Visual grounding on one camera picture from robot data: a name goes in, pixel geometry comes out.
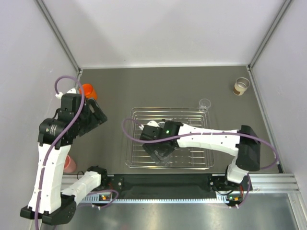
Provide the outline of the steel cup with sleeve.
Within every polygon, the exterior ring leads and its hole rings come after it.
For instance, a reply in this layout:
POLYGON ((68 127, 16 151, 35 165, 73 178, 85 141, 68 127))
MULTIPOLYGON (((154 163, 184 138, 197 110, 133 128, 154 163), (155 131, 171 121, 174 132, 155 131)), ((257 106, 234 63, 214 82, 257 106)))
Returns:
POLYGON ((233 93, 237 96, 241 96, 249 88, 250 81, 247 78, 238 78, 233 87, 233 93))

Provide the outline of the orange mug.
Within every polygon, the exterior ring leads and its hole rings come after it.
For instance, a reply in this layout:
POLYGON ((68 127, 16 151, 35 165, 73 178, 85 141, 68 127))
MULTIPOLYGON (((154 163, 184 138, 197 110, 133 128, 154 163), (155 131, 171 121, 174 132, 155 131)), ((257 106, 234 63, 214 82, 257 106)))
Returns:
POLYGON ((79 93, 82 93, 82 89, 84 91, 84 95, 87 99, 95 99, 97 100, 97 93, 94 87, 91 84, 83 84, 82 87, 79 88, 79 93))

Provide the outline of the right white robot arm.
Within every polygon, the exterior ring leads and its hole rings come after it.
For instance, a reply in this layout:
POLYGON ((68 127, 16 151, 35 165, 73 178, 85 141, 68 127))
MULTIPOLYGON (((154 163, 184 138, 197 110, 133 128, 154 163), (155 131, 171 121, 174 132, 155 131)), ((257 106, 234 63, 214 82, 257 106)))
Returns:
POLYGON ((235 190, 249 172, 260 170, 260 141, 254 130, 242 125, 240 130, 214 130, 166 121, 163 127, 150 121, 144 125, 140 140, 144 150, 160 164, 174 150, 199 148, 233 156, 226 169, 224 185, 235 190))

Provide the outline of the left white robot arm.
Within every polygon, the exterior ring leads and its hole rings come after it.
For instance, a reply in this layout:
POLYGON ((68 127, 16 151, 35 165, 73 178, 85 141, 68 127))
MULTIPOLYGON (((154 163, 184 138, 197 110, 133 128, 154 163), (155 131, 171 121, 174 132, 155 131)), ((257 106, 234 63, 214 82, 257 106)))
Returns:
POLYGON ((92 131, 107 121, 94 98, 82 98, 78 93, 66 93, 52 118, 39 126, 39 162, 34 191, 30 202, 21 208, 20 216, 40 219, 44 224, 67 224, 77 205, 94 189, 108 186, 107 170, 91 166, 84 175, 62 190, 65 161, 76 137, 92 131))

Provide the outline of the pink plastic cup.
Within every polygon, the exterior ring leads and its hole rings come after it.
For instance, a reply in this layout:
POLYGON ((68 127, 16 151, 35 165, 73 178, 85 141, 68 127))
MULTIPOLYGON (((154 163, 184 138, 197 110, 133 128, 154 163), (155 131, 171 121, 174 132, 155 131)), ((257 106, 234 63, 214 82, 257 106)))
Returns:
POLYGON ((67 155, 66 160, 65 160, 65 164, 64 164, 64 173, 73 173, 76 170, 77 166, 75 161, 69 156, 67 155))

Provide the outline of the clear plastic cup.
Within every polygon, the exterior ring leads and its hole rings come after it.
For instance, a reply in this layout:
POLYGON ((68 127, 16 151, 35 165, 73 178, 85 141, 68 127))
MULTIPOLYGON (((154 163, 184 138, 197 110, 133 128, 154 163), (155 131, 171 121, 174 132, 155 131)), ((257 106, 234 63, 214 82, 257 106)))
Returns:
POLYGON ((169 162, 172 151, 170 149, 158 149, 154 151, 156 155, 156 164, 159 166, 166 166, 169 162))
POLYGON ((199 101, 199 111, 206 113, 211 107, 211 101, 209 99, 203 98, 199 101))

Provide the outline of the dark grey ceramic mug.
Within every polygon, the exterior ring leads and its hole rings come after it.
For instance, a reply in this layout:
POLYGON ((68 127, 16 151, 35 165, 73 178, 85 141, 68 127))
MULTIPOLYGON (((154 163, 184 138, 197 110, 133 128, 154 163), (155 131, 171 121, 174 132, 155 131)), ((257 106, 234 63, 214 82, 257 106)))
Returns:
POLYGON ((164 128, 165 122, 164 121, 161 121, 161 122, 153 121, 153 126, 154 127, 164 128))

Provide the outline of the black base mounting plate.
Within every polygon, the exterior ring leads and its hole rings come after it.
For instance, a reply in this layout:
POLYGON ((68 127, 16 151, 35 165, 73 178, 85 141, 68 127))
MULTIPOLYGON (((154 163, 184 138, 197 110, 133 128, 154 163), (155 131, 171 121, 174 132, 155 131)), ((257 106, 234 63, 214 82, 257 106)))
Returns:
POLYGON ((227 182, 226 176, 192 174, 114 174, 103 182, 119 192, 119 199, 199 199, 215 198, 215 192, 248 190, 248 177, 241 185, 227 182))

